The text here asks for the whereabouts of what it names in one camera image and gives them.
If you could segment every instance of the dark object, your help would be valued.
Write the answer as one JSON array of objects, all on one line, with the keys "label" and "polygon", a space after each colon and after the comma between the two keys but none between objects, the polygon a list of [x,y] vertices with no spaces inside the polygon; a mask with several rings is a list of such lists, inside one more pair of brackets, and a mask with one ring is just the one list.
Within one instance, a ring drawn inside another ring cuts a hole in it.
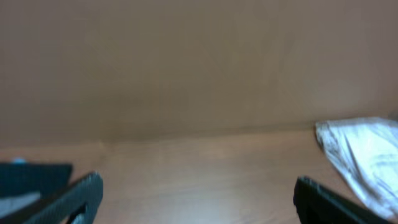
[{"label": "dark object", "polygon": [[55,194],[0,219],[0,223],[56,224],[70,216],[68,223],[91,224],[102,196],[103,181],[94,172]]},{"label": "dark object", "polygon": [[40,192],[46,197],[69,181],[72,165],[0,164],[0,197]]},{"label": "dark object", "polygon": [[299,177],[293,202],[303,224],[389,223],[308,177]]}]

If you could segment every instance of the white object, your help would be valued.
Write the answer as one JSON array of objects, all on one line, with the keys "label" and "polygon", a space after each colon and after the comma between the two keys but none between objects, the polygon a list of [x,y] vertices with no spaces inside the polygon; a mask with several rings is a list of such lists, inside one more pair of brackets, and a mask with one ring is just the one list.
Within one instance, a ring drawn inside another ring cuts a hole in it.
[{"label": "white object", "polygon": [[323,121],[317,139],[358,198],[383,218],[398,215],[398,122]]}]

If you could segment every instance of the white towel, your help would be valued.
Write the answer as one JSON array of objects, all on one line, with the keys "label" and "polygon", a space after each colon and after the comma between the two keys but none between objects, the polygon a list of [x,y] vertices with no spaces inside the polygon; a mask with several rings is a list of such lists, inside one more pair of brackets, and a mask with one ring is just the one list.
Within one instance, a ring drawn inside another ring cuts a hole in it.
[{"label": "white towel", "polygon": [[318,142],[358,198],[383,218],[398,215],[398,122],[323,121]]}]

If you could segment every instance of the white cloth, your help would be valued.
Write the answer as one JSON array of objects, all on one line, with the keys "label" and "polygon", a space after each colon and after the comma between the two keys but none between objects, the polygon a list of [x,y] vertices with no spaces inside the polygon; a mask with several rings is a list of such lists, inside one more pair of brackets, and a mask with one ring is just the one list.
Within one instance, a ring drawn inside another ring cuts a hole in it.
[{"label": "white cloth", "polygon": [[380,217],[398,215],[398,122],[322,121],[317,139],[358,198]]}]

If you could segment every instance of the wall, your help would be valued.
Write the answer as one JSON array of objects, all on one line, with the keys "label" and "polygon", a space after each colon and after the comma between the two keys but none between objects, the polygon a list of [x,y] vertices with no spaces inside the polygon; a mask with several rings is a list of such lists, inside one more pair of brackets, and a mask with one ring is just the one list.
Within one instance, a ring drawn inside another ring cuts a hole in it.
[{"label": "wall", "polygon": [[389,113],[397,1],[4,0],[1,145]]}]

